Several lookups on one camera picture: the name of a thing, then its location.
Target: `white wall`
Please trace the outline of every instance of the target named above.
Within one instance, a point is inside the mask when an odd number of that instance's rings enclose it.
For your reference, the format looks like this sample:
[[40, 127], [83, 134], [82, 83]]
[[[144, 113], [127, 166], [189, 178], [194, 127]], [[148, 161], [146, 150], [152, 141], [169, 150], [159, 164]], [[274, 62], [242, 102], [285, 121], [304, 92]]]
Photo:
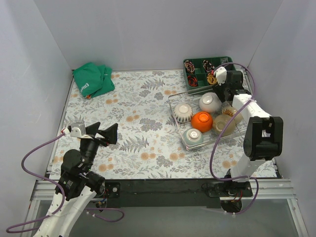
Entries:
[[292, 180], [309, 235], [316, 236], [316, 2], [284, 0], [250, 68], [257, 100], [284, 120], [277, 164]]
[[72, 69], [182, 68], [188, 57], [249, 64], [282, 0], [35, 0]]
[[[35, 178], [21, 159], [56, 136], [71, 82], [70, 68], [33, 0], [0, 1], [0, 236], [24, 221]], [[52, 146], [26, 162], [44, 174]]]

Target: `white bowl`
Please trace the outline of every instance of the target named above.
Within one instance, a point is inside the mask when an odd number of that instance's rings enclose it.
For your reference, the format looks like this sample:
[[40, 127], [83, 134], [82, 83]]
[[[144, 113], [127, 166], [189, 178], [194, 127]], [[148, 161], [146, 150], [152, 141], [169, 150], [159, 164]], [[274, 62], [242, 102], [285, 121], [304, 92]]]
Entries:
[[185, 103], [178, 104], [173, 113], [178, 122], [189, 122], [193, 116], [191, 106]]
[[199, 100], [201, 110], [208, 113], [217, 111], [221, 106], [222, 102], [214, 92], [205, 93]]
[[[225, 114], [225, 115], [229, 115], [230, 117], [234, 116], [235, 113], [237, 113], [237, 109], [235, 109], [234, 107], [228, 105], [228, 106], [225, 106], [223, 109], [222, 109], [222, 114]], [[234, 121], [236, 124], [240, 123], [241, 121], [243, 120], [243, 117], [241, 115], [241, 113], [239, 113], [235, 118], [234, 118]]]
[[197, 145], [203, 142], [203, 135], [202, 133], [195, 129], [195, 128], [189, 128], [183, 133], [183, 138], [187, 145]]

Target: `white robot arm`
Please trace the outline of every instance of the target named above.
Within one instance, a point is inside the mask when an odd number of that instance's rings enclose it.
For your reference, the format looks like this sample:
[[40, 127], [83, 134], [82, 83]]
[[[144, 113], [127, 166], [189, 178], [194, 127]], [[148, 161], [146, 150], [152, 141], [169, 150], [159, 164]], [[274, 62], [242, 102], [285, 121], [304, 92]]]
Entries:
[[[84, 126], [84, 122], [79, 122], [63, 130], [65, 134], [81, 138], [80, 151], [72, 149], [65, 153], [58, 182], [65, 191], [65, 202], [59, 212], [52, 215], [63, 199], [60, 189], [56, 187], [47, 212], [50, 217], [43, 220], [35, 237], [68, 237], [88, 203], [97, 194], [105, 193], [105, 178], [90, 169], [99, 145], [106, 147], [116, 144], [118, 124], [106, 130], [99, 130], [99, 126], [100, 122], [88, 127]], [[103, 138], [96, 138], [97, 133]]]
[[[220, 67], [214, 75], [218, 81], [215, 92], [222, 102], [229, 101], [234, 108], [240, 110], [251, 100], [241, 111], [248, 124], [243, 144], [244, 154], [228, 173], [231, 178], [250, 177], [260, 165], [281, 154], [283, 120], [280, 117], [271, 116], [252, 100], [250, 92], [242, 86], [242, 72], [227, 71], [224, 67]], [[249, 181], [249, 178], [234, 181], [244, 183]]]

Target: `ceramic bowl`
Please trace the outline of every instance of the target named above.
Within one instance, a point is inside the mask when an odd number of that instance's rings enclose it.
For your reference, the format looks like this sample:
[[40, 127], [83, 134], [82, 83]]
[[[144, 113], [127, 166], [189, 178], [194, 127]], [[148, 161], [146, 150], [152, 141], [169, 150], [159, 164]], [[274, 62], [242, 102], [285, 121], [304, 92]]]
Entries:
[[192, 117], [191, 120], [192, 127], [199, 130], [200, 132], [207, 132], [211, 130], [212, 124], [212, 116], [205, 111], [198, 112]]
[[[222, 114], [229, 115], [230, 117], [234, 116], [237, 113], [237, 109], [228, 105], [222, 109]], [[243, 120], [241, 113], [239, 113], [235, 118], [234, 121], [236, 124], [240, 123]]]
[[178, 122], [189, 122], [193, 116], [191, 106], [185, 103], [178, 104], [173, 113]]
[[217, 111], [221, 106], [222, 102], [214, 92], [205, 93], [199, 100], [201, 110], [208, 113]]
[[[227, 124], [227, 122], [231, 119], [232, 117], [230, 117], [229, 115], [219, 115], [214, 119], [213, 122], [213, 129], [217, 134], [220, 134], [222, 132], [222, 130], [224, 129], [225, 125]], [[233, 133], [233, 131], [235, 130], [236, 127], [236, 123], [233, 120], [227, 127], [226, 131], [223, 133], [223, 137], [224, 136], [228, 136], [230, 134]]]
[[186, 130], [183, 133], [183, 138], [184, 138], [186, 144], [189, 146], [197, 145], [197, 144], [200, 144], [203, 142], [202, 133], [195, 128], [190, 128], [190, 129]]

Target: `green cloth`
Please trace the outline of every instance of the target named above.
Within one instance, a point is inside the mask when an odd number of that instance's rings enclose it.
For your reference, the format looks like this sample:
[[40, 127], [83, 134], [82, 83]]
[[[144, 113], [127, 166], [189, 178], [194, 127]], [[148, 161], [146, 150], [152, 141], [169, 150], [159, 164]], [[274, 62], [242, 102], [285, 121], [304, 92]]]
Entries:
[[81, 94], [93, 98], [114, 90], [111, 80], [112, 69], [105, 65], [87, 63], [73, 71], [75, 82]]

